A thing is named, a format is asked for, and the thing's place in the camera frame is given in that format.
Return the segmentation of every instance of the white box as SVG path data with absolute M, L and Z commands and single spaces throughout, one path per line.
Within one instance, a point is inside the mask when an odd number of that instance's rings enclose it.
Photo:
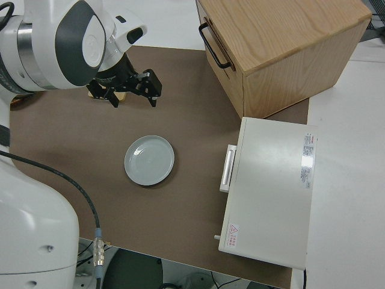
M 316 132 L 242 118 L 220 251 L 305 269 Z

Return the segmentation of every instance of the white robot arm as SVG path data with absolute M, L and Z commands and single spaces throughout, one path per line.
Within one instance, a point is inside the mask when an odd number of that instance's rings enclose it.
M 13 15 L 11 2 L 0 5 L 6 9 L 0 17 L 0 151 L 8 153 L 10 102 L 16 95 L 87 86 L 115 107 L 114 92 L 122 91 L 143 95 L 155 106 L 161 83 L 150 69 L 137 73 L 125 54 L 146 26 L 122 4 L 25 0 L 24 15 Z M 78 226 L 62 195 L 0 155 L 0 288 L 72 288 Z M 96 243 L 102 251 L 101 241 Z M 102 257 L 95 259 L 102 263 Z M 100 270 L 96 277 L 100 286 Z

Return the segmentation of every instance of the wooden box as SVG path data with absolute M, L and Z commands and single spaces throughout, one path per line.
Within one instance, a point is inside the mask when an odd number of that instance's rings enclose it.
M 371 12 L 361 0 L 197 0 L 207 57 L 240 117 L 335 85 Z

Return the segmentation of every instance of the plate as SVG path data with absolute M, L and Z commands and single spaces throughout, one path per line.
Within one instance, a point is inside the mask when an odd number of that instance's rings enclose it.
M 128 177 L 139 185 L 155 185 L 163 181 L 174 165 L 174 150 L 157 135 L 135 140 L 125 156 Z

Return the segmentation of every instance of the brown paper surface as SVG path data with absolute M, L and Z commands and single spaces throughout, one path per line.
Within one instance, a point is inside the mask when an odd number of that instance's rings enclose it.
M 152 68 L 163 85 L 156 108 L 128 93 L 118 108 L 87 90 L 45 92 L 11 112 L 11 152 L 52 166 L 78 181 L 99 213 L 112 245 L 289 288 L 291 269 L 218 250 L 227 194 L 219 191 L 228 144 L 241 120 L 209 67 L 204 51 L 133 47 L 137 71 Z M 274 116 L 306 122 L 307 102 Z M 125 153 L 144 135 L 160 135 L 174 149 L 170 175 L 152 187 L 132 182 Z M 73 205 L 80 236 L 93 238 L 92 213 L 65 180 L 26 164 L 27 175 L 58 190 Z

